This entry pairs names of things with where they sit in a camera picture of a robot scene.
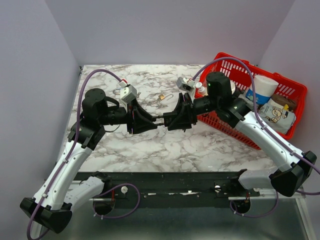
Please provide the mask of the black padlock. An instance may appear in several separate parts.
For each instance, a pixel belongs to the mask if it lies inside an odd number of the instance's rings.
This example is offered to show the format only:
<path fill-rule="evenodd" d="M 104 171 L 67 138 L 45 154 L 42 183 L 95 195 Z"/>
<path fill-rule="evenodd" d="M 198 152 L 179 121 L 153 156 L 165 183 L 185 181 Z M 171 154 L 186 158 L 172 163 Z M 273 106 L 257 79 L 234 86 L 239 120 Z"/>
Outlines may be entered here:
<path fill-rule="evenodd" d="M 177 117 L 177 113 L 175 112 L 165 112 L 162 115 L 156 115 L 151 117 L 151 122 L 156 126 L 165 126 L 168 127 L 173 120 Z"/>

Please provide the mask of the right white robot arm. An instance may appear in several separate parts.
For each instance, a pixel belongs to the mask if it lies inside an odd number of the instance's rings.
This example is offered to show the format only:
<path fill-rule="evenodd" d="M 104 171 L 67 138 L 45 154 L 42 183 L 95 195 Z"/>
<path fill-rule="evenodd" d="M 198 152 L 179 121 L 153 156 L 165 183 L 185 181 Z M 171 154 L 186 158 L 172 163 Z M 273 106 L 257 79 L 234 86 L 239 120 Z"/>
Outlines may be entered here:
<path fill-rule="evenodd" d="M 175 109 L 163 115 L 167 129 L 190 129 L 196 124 L 198 115 L 214 111 L 220 120 L 254 141 L 276 166 L 265 170 L 245 170 L 230 183 L 230 191 L 241 196 L 247 190 L 265 188 L 275 189 L 286 197 L 293 196 L 310 176 L 316 155 L 292 146 L 263 123 L 252 106 L 235 97 L 231 81 L 223 73 L 209 73 L 206 84 L 206 96 L 191 99 L 188 93 L 179 95 Z"/>

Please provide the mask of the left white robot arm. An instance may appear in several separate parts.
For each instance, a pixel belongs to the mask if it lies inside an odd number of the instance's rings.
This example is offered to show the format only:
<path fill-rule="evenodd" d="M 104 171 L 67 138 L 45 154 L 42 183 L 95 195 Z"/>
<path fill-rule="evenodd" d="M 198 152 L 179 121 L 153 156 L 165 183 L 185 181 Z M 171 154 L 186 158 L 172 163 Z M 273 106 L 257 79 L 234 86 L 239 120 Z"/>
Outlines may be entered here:
<path fill-rule="evenodd" d="M 104 90 L 93 88 L 81 93 L 76 122 L 68 135 L 65 149 L 48 179 L 33 197 L 25 197 L 20 208 L 47 230 L 61 233 L 69 224 L 73 212 L 95 196 L 107 197 L 111 185 L 95 173 L 72 192 L 68 192 L 80 167 L 91 155 L 107 125 L 126 125 L 130 134 L 156 129 L 156 118 L 145 111 L 135 96 L 128 98 L 127 107 L 106 96 Z"/>

